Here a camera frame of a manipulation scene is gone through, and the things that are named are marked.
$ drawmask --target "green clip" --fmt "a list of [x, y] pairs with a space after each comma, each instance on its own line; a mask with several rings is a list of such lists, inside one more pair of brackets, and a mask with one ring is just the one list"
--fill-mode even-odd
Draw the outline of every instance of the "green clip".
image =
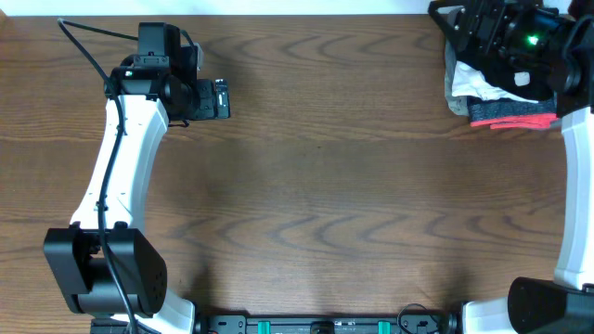
[[260, 321], [258, 323], [258, 334], [270, 334], [270, 322]]
[[387, 321], [380, 321], [378, 323], [378, 330], [380, 334], [390, 334], [390, 323]]

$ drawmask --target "green led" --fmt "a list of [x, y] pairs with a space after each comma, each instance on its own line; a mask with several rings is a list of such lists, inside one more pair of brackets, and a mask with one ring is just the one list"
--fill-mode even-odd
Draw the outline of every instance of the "green led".
[[538, 37], [536, 37], [536, 36], [528, 36], [528, 43], [530, 43], [531, 45], [537, 45], [538, 44]]

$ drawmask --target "brown table surface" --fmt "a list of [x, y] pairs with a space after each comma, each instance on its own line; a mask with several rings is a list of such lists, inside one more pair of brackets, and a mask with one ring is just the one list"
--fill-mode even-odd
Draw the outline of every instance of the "brown table surface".
[[[552, 278], [561, 246], [559, 131], [471, 128], [444, 100], [427, 16], [75, 18], [189, 31], [233, 118], [171, 128], [147, 236], [169, 285], [204, 310], [386, 314]], [[136, 45], [75, 32], [107, 72]], [[0, 32], [0, 332], [85, 333], [42, 254], [88, 185], [102, 82], [55, 18]]]

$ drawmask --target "white background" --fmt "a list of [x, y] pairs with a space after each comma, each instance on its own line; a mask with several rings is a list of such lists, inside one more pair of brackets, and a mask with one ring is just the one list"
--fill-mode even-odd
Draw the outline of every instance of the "white background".
[[[430, 0], [0, 0], [9, 16], [425, 14]], [[571, 0], [545, 0], [567, 11]]]

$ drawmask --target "pile of clothes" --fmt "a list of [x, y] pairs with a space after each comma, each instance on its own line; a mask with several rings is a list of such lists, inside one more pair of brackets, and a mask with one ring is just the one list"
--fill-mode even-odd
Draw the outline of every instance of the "pile of clothes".
[[[450, 13], [453, 19], [456, 13]], [[516, 73], [515, 82], [530, 83], [526, 72]], [[457, 115], [468, 116], [471, 126], [490, 125], [491, 129], [549, 129], [556, 124], [555, 98], [526, 100], [487, 83], [480, 71], [456, 60], [456, 52], [445, 43], [445, 99]]]

